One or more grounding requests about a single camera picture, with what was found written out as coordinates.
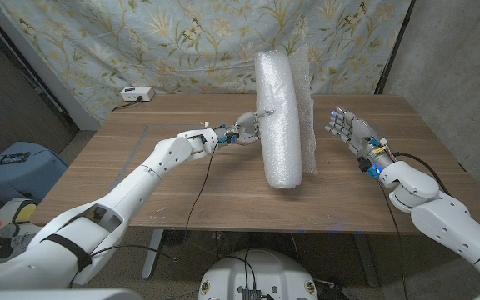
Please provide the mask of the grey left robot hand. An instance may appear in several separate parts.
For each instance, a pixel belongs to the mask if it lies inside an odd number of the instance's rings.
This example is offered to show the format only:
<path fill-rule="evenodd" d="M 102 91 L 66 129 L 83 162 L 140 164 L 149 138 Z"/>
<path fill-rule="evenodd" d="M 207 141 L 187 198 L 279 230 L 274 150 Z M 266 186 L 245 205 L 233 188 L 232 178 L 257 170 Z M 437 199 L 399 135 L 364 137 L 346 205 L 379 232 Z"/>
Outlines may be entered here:
<path fill-rule="evenodd" d="M 274 114 L 274 110 L 262 110 L 256 112 L 245 112 L 230 127 L 227 140 L 238 145 L 255 143 L 260 138 L 259 119 Z"/>

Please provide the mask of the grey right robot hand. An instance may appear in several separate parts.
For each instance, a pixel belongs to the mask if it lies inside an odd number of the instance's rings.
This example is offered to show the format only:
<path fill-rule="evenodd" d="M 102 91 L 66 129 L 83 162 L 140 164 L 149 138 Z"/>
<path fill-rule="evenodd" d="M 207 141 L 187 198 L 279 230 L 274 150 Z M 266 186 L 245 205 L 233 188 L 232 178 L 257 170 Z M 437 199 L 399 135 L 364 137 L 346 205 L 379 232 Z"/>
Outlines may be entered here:
<path fill-rule="evenodd" d="M 366 157 L 373 149 L 382 146 L 377 133 L 367 122 L 342 107 L 331 111 L 325 129 L 345 142 L 359 157 Z"/>

